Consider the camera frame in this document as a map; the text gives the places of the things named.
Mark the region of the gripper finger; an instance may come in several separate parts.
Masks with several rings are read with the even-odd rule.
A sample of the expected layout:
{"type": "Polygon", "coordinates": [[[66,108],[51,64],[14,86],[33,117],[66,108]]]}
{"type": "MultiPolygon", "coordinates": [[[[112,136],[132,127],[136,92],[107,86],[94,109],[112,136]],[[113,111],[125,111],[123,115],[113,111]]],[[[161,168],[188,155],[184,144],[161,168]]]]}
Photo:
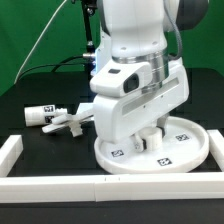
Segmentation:
{"type": "Polygon", "coordinates": [[[146,149],[146,141],[142,139],[138,133],[133,135],[132,140],[137,152],[143,152],[146,149]]]}
{"type": "Polygon", "coordinates": [[[161,129],[162,136],[165,136],[165,134],[166,134],[167,118],[168,118],[168,114],[165,114],[157,120],[157,127],[161,129]]]}

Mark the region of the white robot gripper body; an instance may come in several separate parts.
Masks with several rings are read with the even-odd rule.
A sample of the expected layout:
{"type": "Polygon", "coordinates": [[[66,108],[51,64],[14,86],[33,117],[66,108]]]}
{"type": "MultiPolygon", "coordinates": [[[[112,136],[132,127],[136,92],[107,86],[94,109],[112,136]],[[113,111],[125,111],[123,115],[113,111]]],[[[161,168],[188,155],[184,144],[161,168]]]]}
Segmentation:
{"type": "Polygon", "coordinates": [[[189,95],[184,66],[168,63],[169,76],[159,89],[149,90],[150,83],[123,97],[96,93],[93,101],[95,128],[101,140],[118,143],[185,102],[189,95]]]}

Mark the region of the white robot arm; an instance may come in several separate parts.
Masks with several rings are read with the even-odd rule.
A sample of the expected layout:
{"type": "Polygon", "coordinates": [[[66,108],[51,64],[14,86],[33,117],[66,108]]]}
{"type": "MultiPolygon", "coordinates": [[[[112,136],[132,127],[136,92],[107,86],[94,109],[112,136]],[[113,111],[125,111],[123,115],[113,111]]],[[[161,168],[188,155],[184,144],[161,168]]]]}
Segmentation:
{"type": "Polygon", "coordinates": [[[164,33],[178,30],[181,6],[202,7],[207,0],[101,0],[101,27],[109,37],[109,59],[91,79],[96,93],[97,135],[106,143],[126,139],[142,151],[150,126],[189,95],[182,58],[168,56],[164,33]]]}

